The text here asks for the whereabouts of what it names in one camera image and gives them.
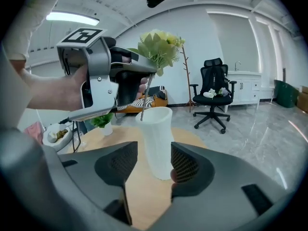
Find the cardboard box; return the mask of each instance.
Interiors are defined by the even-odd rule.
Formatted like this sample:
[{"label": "cardboard box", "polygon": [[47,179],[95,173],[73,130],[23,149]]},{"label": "cardboard box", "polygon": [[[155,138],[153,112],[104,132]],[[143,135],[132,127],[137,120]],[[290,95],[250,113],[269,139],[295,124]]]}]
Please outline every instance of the cardboard box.
[{"label": "cardboard box", "polygon": [[308,94],[308,87],[302,86],[302,92]]},{"label": "cardboard box", "polygon": [[308,94],[300,92],[297,99],[297,107],[308,113]]}]

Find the wooden table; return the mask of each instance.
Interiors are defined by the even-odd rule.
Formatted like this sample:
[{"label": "wooden table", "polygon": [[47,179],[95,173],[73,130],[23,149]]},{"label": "wooden table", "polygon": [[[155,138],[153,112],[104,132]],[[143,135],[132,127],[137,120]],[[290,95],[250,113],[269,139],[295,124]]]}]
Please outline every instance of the wooden table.
[{"label": "wooden table", "polygon": [[[202,140],[189,131],[172,128],[172,134],[176,142],[206,148]],[[79,152],[128,141],[138,142],[138,161],[125,184],[125,188],[133,227],[140,230],[149,228],[170,206],[173,181],[159,180],[152,175],[146,160],[143,137],[139,128],[113,126],[113,133],[106,137],[103,136],[99,128],[96,128],[83,135],[81,141],[86,142],[87,145],[85,148],[80,148]]]}]

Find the gray tiled floor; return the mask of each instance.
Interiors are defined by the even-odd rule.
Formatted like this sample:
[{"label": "gray tiled floor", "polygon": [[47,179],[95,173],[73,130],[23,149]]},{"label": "gray tiled floor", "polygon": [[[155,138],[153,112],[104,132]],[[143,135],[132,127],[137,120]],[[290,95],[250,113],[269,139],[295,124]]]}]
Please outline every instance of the gray tiled floor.
[{"label": "gray tiled floor", "polygon": [[[172,108],[172,126],[183,128],[198,135],[205,145],[214,151],[240,157],[259,168],[283,185],[278,171],[285,178],[287,189],[296,188],[308,162],[308,143],[290,124],[295,124],[308,137],[308,114],[297,107],[284,108],[276,103],[231,106],[230,122],[222,117],[227,126],[220,134],[220,125],[213,119],[194,129],[204,116],[193,117],[188,107]],[[195,107],[193,111],[208,111],[209,107]],[[114,124],[135,126],[135,115],[126,115],[114,120]]]}]

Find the white sleeve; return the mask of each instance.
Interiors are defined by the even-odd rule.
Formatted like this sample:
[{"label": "white sleeve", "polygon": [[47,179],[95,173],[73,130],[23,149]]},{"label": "white sleeve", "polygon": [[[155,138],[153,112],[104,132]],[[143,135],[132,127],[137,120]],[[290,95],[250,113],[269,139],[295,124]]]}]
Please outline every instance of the white sleeve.
[{"label": "white sleeve", "polygon": [[33,32],[43,23],[58,0],[33,0],[24,5],[15,17],[3,46],[9,60],[26,60]]}]

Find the green trash bin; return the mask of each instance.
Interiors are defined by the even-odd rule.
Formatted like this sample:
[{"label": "green trash bin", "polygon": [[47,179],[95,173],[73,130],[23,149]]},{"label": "green trash bin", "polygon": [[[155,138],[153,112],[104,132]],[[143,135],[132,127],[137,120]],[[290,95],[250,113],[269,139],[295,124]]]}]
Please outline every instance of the green trash bin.
[{"label": "green trash bin", "polygon": [[277,103],[286,108],[295,106],[299,91],[290,84],[274,80],[275,94],[277,95]]}]

